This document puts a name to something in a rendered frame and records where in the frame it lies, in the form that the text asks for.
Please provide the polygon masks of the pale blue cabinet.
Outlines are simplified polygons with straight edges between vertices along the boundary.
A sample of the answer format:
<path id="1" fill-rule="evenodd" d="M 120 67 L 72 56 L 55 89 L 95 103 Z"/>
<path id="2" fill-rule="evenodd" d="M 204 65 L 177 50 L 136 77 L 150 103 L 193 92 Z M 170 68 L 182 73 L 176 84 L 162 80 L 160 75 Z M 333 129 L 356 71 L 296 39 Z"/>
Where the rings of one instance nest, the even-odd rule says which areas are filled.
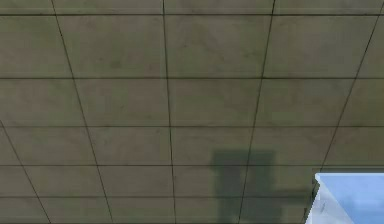
<path id="1" fill-rule="evenodd" d="M 316 173 L 305 224 L 384 224 L 384 173 Z"/>

